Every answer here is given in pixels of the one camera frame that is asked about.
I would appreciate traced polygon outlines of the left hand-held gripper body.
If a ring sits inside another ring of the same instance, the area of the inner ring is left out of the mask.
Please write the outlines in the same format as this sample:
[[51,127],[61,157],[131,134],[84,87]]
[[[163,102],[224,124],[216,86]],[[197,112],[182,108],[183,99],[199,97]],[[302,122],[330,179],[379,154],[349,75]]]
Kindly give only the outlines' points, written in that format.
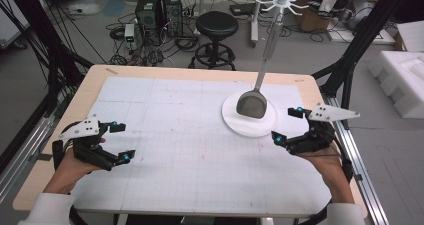
[[75,158],[110,171],[117,155],[105,151],[100,145],[107,131],[107,123],[96,118],[86,118],[68,125],[60,133],[59,139],[72,142]]

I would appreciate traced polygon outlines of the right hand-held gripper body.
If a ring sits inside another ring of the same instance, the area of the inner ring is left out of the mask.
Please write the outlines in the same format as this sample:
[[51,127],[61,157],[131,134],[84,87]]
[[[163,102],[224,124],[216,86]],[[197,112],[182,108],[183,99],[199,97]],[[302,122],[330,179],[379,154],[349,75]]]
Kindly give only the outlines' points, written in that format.
[[335,139],[332,122],[360,116],[359,112],[322,103],[318,103],[312,110],[303,108],[303,111],[309,129],[303,135],[287,139],[286,150],[292,155],[328,148]]

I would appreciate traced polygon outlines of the white hook stand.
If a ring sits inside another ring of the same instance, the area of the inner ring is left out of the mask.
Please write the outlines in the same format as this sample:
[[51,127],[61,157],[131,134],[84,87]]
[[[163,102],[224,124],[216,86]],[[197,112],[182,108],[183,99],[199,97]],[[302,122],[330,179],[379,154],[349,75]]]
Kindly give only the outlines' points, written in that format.
[[[293,10],[295,1],[297,0],[268,0],[260,3],[269,4],[267,11],[273,12],[273,23],[279,13],[283,14],[284,19],[284,11],[286,9],[299,16],[299,13]],[[246,137],[258,138],[269,134],[277,125],[278,113],[275,106],[265,97],[267,99],[267,110],[262,119],[240,115],[236,111],[236,104],[242,94],[241,92],[234,93],[224,101],[221,114],[226,125],[234,132]]]

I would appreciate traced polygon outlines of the steel ladle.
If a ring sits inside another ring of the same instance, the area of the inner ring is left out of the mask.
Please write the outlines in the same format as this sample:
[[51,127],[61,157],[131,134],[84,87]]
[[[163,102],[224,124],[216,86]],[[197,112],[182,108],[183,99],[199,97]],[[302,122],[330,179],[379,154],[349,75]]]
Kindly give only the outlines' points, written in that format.
[[262,119],[267,110],[267,99],[260,92],[260,88],[264,81],[266,66],[272,58],[280,33],[283,28],[283,14],[279,13],[273,20],[267,43],[263,52],[263,59],[261,67],[258,71],[257,79],[254,88],[251,91],[243,93],[236,104],[236,111],[238,114]]

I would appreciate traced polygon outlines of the person's left hand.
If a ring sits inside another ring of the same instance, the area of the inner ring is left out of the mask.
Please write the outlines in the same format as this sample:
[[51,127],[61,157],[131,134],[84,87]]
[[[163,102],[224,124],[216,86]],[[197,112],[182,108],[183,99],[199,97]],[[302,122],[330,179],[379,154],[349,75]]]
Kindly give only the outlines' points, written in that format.
[[75,158],[73,148],[69,148],[43,192],[69,194],[81,178],[98,170],[100,167]]

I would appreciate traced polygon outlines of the person's right hand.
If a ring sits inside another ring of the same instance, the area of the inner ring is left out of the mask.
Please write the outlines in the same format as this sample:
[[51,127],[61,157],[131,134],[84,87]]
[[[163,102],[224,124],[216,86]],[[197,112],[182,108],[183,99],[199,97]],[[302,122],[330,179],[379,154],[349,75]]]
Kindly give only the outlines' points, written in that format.
[[300,157],[312,163],[331,191],[343,191],[349,188],[340,154],[333,145],[319,151],[301,153]]

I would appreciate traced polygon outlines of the cardboard box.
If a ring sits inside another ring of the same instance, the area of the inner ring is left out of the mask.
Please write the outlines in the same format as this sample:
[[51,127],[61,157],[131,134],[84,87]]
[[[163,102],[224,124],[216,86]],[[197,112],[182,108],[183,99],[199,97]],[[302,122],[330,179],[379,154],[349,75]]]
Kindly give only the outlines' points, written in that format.
[[304,32],[325,30],[330,18],[322,18],[313,12],[307,5],[308,0],[297,0],[294,2],[294,11],[299,13],[296,22]]

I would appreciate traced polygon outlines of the small grey power box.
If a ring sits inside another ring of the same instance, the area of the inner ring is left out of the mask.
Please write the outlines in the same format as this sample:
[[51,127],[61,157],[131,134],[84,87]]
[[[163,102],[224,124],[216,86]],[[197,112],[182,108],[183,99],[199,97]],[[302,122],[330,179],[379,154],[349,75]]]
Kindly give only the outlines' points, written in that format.
[[133,50],[136,49],[135,26],[133,24],[126,24],[125,25],[124,39],[125,39],[127,48],[130,51],[133,51]]

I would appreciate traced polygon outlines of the large white foam packaging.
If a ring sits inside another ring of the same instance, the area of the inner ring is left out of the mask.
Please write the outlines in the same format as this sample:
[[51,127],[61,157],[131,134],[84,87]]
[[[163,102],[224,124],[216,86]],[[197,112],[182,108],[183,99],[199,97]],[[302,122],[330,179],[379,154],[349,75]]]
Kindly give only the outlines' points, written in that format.
[[424,119],[424,52],[381,51],[368,70],[402,118]]

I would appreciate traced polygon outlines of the white pole on wheels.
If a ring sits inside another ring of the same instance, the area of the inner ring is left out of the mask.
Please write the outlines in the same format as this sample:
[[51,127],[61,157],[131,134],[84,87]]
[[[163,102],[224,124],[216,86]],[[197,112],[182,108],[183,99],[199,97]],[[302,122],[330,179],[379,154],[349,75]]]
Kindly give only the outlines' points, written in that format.
[[253,48],[255,48],[256,44],[258,43],[258,16],[261,7],[261,1],[262,0],[255,0],[253,17],[250,23],[250,44]]

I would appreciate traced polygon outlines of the flat black device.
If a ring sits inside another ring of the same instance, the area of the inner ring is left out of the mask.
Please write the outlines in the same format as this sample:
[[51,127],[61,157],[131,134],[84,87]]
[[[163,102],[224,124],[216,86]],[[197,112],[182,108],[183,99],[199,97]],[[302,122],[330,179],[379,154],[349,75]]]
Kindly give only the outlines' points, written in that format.
[[229,6],[229,9],[234,16],[253,15],[255,8],[255,3],[235,4]]

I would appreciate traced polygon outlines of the striped dark cloth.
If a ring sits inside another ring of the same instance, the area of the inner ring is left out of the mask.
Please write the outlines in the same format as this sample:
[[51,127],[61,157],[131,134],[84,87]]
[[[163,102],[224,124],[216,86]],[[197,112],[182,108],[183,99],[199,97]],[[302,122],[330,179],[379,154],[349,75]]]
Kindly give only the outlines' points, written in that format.
[[348,3],[349,0],[308,0],[307,5],[322,18],[334,18]]

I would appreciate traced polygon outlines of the black round stool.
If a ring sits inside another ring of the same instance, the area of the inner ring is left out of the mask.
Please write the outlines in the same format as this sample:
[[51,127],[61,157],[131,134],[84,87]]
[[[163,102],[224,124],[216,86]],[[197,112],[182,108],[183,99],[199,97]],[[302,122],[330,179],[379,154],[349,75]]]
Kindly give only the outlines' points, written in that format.
[[222,41],[233,36],[239,29],[238,21],[230,14],[220,11],[210,11],[200,15],[196,28],[201,35],[206,36],[210,43],[199,46],[191,58],[189,68],[195,68],[198,61],[208,69],[230,66],[235,71],[235,54]]

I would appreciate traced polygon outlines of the black computer tower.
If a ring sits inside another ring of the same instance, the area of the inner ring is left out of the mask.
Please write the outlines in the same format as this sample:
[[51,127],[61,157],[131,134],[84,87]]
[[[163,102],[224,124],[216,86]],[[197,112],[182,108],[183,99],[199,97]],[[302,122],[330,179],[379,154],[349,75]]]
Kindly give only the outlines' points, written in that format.
[[160,0],[138,0],[135,15],[140,29],[150,35],[159,34],[162,23]]
[[162,0],[165,17],[165,25],[173,37],[181,37],[183,34],[182,3],[180,0]]

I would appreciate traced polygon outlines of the small white foam block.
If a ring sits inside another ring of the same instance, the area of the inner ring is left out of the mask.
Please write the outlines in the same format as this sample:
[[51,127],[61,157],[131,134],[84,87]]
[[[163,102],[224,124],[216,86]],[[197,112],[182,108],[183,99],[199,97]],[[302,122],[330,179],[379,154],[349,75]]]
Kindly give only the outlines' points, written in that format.
[[399,49],[424,52],[424,20],[397,25]]

